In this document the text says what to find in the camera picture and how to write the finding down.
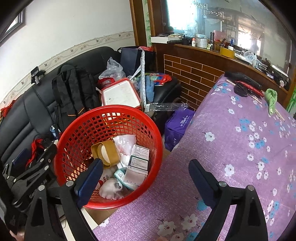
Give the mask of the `white green medicine box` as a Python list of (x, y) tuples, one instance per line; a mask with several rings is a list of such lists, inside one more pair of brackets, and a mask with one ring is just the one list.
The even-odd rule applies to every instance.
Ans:
[(148, 173), (149, 149), (135, 144), (123, 180), (130, 185), (140, 186)]

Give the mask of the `clear plastic bag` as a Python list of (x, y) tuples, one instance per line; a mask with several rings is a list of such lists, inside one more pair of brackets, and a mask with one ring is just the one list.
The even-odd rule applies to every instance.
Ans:
[(117, 152), (119, 154), (119, 163), (117, 167), (125, 168), (128, 166), (130, 156), (132, 154), (132, 148), (136, 144), (137, 139), (135, 135), (121, 135), (113, 138)]

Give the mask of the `white red small bottle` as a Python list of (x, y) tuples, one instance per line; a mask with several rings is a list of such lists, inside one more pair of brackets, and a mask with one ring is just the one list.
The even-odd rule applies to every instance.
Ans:
[(114, 173), (118, 170), (117, 166), (112, 166), (110, 168), (104, 169), (103, 173), (95, 187), (95, 190), (99, 190), (100, 187), (110, 178), (114, 176)]

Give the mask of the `red plastic basket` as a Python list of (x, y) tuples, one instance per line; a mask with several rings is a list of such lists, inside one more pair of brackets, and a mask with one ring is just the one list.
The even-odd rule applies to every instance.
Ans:
[(163, 159), (158, 127), (142, 111), (125, 105), (92, 109), (75, 119), (62, 133), (53, 166), (59, 185), (74, 181), (90, 165), (91, 146), (121, 135), (135, 135), (137, 144), (149, 149), (149, 173), (140, 187), (119, 200), (102, 198), (95, 190), (86, 204), (91, 209), (114, 209), (143, 195), (154, 183)]

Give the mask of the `purple floral tablecloth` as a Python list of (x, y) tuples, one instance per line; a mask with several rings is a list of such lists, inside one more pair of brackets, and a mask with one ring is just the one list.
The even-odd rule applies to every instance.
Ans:
[(163, 161), (153, 185), (94, 231), (99, 240), (193, 240), (211, 209), (188, 171), (196, 159), (232, 187), (253, 185), (269, 240), (295, 213), (295, 119), (280, 105), (235, 94), (221, 76), (195, 112), (184, 136)]

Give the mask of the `black leather sofa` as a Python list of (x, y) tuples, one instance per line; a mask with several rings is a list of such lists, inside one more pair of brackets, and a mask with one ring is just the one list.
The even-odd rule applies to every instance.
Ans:
[[(97, 79), (106, 69), (109, 58), (119, 62), (121, 53), (111, 47), (99, 47), (72, 58), (68, 63), (85, 68)], [(54, 69), (46, 74), (40, 85), (33, 85), (17, 98), (1, 121), (3, 164), (15, 159), (23, 149), (30, 149), (35, 138), (49, 133), (56, 107), (52, 80), (57, 71)]]

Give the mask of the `purple shopping bag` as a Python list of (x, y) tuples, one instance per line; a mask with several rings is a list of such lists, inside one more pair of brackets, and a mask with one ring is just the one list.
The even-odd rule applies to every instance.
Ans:
[(178, 109), (165, 124), (165, 148), (172, 151), (186, 132), (195, 112), (186, 108)]

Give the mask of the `black backpack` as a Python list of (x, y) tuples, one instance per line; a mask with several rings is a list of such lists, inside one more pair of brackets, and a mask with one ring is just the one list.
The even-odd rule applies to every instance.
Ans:
[(82, 67), (63, 64), (52, 80), (55, 122), (61, 132), (82, 114), (101, 105), (93, 76)]

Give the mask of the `black round case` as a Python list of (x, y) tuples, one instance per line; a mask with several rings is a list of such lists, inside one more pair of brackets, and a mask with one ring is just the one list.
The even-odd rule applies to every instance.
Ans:
[(242, 83), (236, 83), (234, 92), (241, 97), (248, 97), (248, 89)]

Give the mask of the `red white lidded box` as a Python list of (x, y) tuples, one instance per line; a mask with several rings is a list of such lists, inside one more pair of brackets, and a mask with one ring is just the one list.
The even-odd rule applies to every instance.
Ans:
[(133, 84), (128, 78), (114, 82), (102, 89), (102, 105), (126, 105), (141, 109), (140, 98)]

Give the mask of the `black red pouch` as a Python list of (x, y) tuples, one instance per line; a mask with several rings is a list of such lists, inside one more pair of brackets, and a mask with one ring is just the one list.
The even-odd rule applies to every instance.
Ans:
[(248, 89), (248, 95), (254, 94), (257, 97), (264, 97), (262, 86), (247, 75), (240, 72), (225, 72), (224, 76), (235, 85), (242, 83)]

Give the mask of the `green cloth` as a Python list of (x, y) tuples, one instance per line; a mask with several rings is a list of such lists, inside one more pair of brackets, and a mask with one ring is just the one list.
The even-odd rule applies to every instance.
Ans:
[(269, 115), (273, 115), (275, 113), (275, 106), (278, 100), (278, 93), (275, 90), (268, 88), (265, 91), (264, 96), (268, 104), (268, 113)]

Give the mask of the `wooden brick counter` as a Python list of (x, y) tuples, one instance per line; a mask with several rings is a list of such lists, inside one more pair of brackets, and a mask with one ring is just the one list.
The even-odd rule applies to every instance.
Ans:
[(192, 46), (154, 43), (157, 69), (177, 78), (181, 85), (181, 101), (196, 110), (218, 78), (225, 72), (241, 72), (278, 93), (278, 102), (286, 108), (288, 91), (280, 88), (273, 80), (257, 69), (237, 60)]

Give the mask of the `clear bag on sofa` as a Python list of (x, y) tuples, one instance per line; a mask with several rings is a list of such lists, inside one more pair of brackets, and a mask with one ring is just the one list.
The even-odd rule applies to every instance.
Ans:
[(123, 67), (113, 60), (112, 57), (109, 58), (107, 61), (107, 67), (106, 70), (104, 70), (100, 75), (99, 79), (104, 78), (113, 78), (115, 81), (119, 81), (121, 79), (126, 78), (126, 75), (123, 71)]

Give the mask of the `glass partition panel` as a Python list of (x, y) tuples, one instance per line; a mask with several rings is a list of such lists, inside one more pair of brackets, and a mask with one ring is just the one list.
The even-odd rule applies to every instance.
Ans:
[(177, 33), (226, 40), (292, 75), (295, 45), (260, 1), (161, 1), (164, 25)]

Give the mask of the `framed wall picture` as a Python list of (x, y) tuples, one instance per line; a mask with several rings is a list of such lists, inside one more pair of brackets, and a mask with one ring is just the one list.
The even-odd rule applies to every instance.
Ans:
[(20, 30), (25, 25), (25, 9), (23, 9), (13, 22), (9, 25), (3, 37), (1, 37), (0, 44), (4, 44), (13, 34)]

